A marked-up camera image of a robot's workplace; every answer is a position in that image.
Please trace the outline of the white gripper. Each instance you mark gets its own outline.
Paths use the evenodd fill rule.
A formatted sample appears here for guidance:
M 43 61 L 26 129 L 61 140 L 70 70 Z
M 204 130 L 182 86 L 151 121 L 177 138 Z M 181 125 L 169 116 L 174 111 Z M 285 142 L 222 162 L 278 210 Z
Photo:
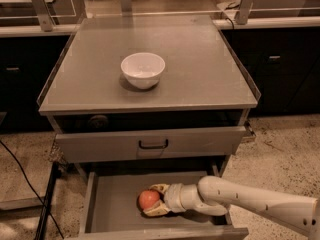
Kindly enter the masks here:
M 159 200 L 155 202 L 150 208 L 143 210 L 143 213 L 148 217 L 158 217 L 168 214 L 170 211 L 173 213 L 185 212 L 186 209 L 183 207 L 180 200 L 180 192 L 183 185 L 178 184 L 153 184 L 149 187 L 150 190 L 157 191 L 164 195 L 164 202 Z

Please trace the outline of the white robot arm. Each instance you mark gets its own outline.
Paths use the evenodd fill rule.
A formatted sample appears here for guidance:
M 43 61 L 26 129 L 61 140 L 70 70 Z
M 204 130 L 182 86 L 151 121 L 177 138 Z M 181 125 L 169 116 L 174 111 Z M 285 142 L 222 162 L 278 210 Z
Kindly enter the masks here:
M 221 216 L 231 205 L 289 228 L 308 238 L 320 240 L 320 200 L 232 183 L 205 176 L 196 184 L 154 184 L 142 191 L 138 205 L 148 217 L 193 210 Z

